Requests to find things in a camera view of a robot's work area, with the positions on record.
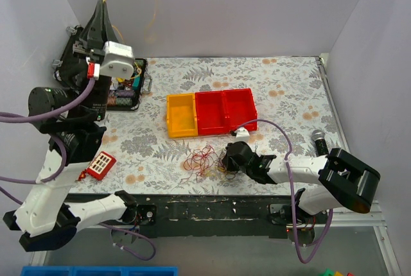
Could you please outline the red plastic bin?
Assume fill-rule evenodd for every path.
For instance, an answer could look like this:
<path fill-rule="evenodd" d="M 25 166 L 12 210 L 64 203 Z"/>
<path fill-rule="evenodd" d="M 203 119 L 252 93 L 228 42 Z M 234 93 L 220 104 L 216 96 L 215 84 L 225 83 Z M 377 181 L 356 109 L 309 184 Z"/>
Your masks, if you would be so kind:
<path fill-rule="evenodd" d="M 225 133 L 222 91 L 196 92 L 195 104 L 199 135 L 220 135 Z"/>
<path fill-rule="evenodd" d="M 248 131 L 256 131 L 257 123 L 251 122 L 258 118 L 251 89 L 229 89 L 223 91 L 228 131 L 244 127 Z"/>

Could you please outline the yellow plastic bin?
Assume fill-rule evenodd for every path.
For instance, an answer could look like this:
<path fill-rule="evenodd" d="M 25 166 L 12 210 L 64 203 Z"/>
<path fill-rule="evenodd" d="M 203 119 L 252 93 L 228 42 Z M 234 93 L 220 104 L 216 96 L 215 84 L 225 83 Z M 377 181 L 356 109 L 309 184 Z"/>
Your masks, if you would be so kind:
<path fill-rule="evenodd" d="M 198 135 L 194 93 L 167 95 L 166 123 L 169 138 Z"/>

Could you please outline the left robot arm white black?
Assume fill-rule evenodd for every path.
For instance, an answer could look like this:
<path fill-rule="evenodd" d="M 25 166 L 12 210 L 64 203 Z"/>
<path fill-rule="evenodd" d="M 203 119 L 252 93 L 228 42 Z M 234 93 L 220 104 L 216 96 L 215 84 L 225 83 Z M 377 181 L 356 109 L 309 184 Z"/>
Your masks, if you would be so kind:
<path fill-rule="evenodd" d="M 66 203 L 80 173 L 97 159 L 112 80 L 131 78 L 134 62 L 133 49 L 119 43 L 107 4 L 99 0 L 87 25 L 76 27 L 60 57 L 55 69 L 60 87 L 34 88 L 26 117 L 1 114 L 3 123 L 29 123 L 50 137 L 44 165 L 31 181 L 28 196 L 3 217 L 10 230 L 21 232 L 25 251 L 57 250 L 88 227 L 111 220 L 128 225 L 136 219 L 137 203 L 125 191 Z"/>

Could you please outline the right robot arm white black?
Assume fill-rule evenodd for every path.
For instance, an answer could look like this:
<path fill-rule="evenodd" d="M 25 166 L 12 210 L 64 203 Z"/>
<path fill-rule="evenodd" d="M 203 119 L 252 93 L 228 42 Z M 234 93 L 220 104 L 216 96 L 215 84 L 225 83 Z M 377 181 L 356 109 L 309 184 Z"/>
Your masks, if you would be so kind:
<path fill-rule="evenodd" d="M 305 183 L 294 196 L 295 203 L 282 206 L 270 216 L 286 225 L 306 223 L 320 212 L 345 207 L 359 214 L 371 209 L 380 174 L 342 148 L 318 157 L 285 161 L 275 155 L 258 155 L 243 142 L 229 143 L 222 159 L 229 172 L 241 172 L 259 184 Z"/>

